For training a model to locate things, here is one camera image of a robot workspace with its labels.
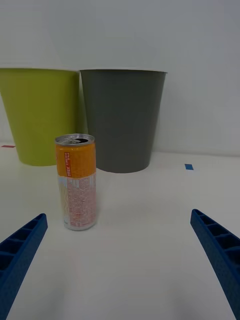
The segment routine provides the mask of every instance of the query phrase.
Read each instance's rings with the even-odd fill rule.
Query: white floor
[[[190,216],[240,236],[240,158],[154,153],[141,172],[98,170],[97,197],[97,225],[65,229],[56,167],[0,147],[0,241],[42,212],[49,224],[8,320],[235,319]]]

